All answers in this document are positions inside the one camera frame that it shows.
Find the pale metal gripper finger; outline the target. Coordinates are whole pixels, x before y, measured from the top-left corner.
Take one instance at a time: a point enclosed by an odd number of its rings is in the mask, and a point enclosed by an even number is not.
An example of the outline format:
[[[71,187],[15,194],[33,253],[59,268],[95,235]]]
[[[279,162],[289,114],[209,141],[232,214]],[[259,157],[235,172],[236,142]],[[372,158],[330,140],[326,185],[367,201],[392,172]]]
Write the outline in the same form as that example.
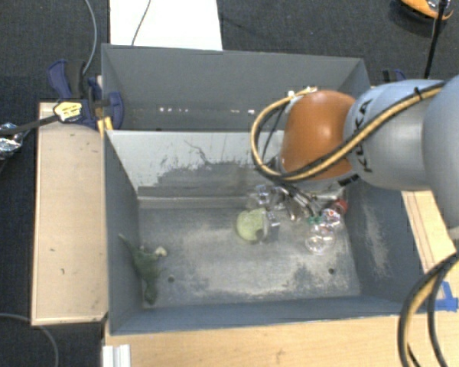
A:
[[[248,209],[257,209],[269,207],[270,203],[270,190],[266,185],[257,185],[252,191],[248,194],[247,199],[247,208]]]
[[[280,221],[272,211],[265,212],[265,242],[278,240],[280,225]]]

